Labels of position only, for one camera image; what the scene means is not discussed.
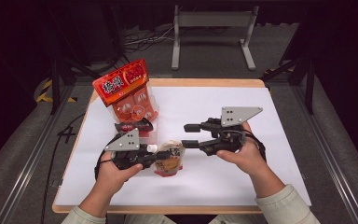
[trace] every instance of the snack bag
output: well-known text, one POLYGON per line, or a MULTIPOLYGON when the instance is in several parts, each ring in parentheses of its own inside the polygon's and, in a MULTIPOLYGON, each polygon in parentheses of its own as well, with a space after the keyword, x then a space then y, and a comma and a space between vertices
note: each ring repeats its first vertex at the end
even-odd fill
POLYGON ((140 59, 94 80, 92 85, 105 106, 113 110, 116 121, 151 121, 158 115, 158 106, 148 80, 145 60, 140 59))

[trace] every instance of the white table surface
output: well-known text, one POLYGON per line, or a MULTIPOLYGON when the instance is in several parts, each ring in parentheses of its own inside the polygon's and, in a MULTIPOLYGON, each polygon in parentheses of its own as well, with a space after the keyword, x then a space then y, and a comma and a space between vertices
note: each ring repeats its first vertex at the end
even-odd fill
MULTIPOLYGON (((263 111, 249 119, 255 136, 266 146, 267 161, 284 183, 292 184, 311 205, 293 152, 267 88, 151 87, 159 106, 158 143, 168 140, 211 140, 209 132, 185 133, 183 126, 220 118, 222 106, 259 106, 263 111)), ((56 206, 78 205, 95 180, 93 169, 104 146, 115 136, 114 119, 98 97, 89 105, 86 120, 63 182, 56 206)), ((256 205, 249 176, 236 165, 199 149, 186 150, 184 169, 161 177, 154 166, 125 183, 111 205, 128 206, 243 206, 256 205)))

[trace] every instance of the wire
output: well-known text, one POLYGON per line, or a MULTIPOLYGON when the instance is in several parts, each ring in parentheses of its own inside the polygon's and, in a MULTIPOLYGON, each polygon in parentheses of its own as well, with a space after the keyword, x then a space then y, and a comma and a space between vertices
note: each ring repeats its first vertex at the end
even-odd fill
POLYGON ((62 138, 62 134, 65 133, 68 129, 72 128, 72 124, 77 121, 78 119, 82 118, 86 113, 83 113, 81 115, 79 115, 78 117, 76 117, 75 119, 73 119, 62 131, 58 132, 58 136, 59 138, 57 139, 57 142, 55 144, 55 147, 53 149, 53 153, 51 155, 51 160, 50 160, 50 166, 48 168, 48 179, 46 181, 46 186, 45 186, 45 193, 43 195, 43 206, 42 206, 42 215, 40 217, 40 223, 43 224, 45 222, 45 211, 46 211, 46 201, 47 201, 47 197, 48 197, 48 183, 50 182, 50 176, 51 176, 51 170, 53 167, 53 163, 54 163, 54 158, 55 158, 55 153, 57 151, 58 148, 58 144, 61 141, 62 138))
POLYGON ((154 44, 160 43, 167 39, 173 41, 172 38, 166 37, 167 35, 171 34, 172 29, 173 27, 171 27, 166 31, 160 32, 160 34, 158 34, 157 32, 147 32, 146 34, 144 34, 144 37, 142 38, 138 36, 138 34, 141 34, 142 32, 127 35, 126 36, 127 43, 124 44, 124 46, 126 46, 125 48, 126 52, 133 53, 135 51, 144 51, 146 49, 149 49, 154 44), (130 48, 128 47, 129 45, 137 45, 137 46, 135 48, 130 48))

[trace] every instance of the sleeve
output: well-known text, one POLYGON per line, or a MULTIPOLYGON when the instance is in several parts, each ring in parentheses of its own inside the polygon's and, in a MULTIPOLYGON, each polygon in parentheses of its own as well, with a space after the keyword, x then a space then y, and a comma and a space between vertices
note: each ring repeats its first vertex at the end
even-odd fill
POLYGON ((62 224, 105 224, 105 221, 105 217, 94 217, 76 206, 66 216, 62 224))
POLYGON ((270 224, 319 223, 304 200, 292 185, 286 185, 278 193, 255 201, 270 224))

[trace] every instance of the table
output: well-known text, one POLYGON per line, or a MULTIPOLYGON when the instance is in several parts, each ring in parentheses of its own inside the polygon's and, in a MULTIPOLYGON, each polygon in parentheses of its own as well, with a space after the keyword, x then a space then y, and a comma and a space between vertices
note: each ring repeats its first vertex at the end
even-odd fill
MULTIPOLYGON (((174 133, 178 140, 210 140, 210 133, 185 133, 183 125, 184 122, 202 122, 208 117, 217 118, 221 113, 219 109, 222 99, 229 104, 227 106, 259 105, 263 107, 263 112, 251 118, 249 123, 256 136, 267 148, 268 164, 285 183, 293 184, 306 203, 311 205, 269 91, 264 88, 262 81, 258 79, 151 78, 149 84, 160 108, 158 116, 159 144, 171 137, 171 135, 167 135, 168 130, 174 133), (194 99, 193 103, 186 102, 186 105, 193 106, 180 106, 182 109, 174 110, 178 114, 173 114, 171 113, 172 105, 167 99, 175 96, 174 102, 179 105, 182 105, 181 101, 188 99, 185 94, 182 94, 181 98, 177 94, 179 91, 181 93, 186 91, 190 94, 190 98, 194 99), (246 97, 230 97, 231 95, 241 96, 244 93, 246 93, 246 97), (206 103, 205 96, 212 97, 213 104, 206 103), (202 105, 195 108, 194 103, 202 103, 202 105)), ((62 185, 53 204, 53 210, 56 213, 68 213, 73 206, 83 200, 92 188, 94 183, 92 169, 102 148, 114 135, 113 129, 100 132, 101 125, 108 123, 108 118, 103 120, 101 118, 109 116, 109 112, 105 111, 101 105, 103 105, 101 99, 94 92, 71 158, 68 161, 62 185), (98 149, 91 149, 86 143, 92 143, 98 149)), ((261 213, 254 202, 255 193, 249 176, 242 173, 235 165, 221 161, 215 156, 207 157, 198 149, 186 150, 183 165, 184 170, 172 177, 164 178, 155 175, 153 168, 141 171, 126 182, 121 191, 114 196, 109 206, 109 212, 116 214, 261 213)))

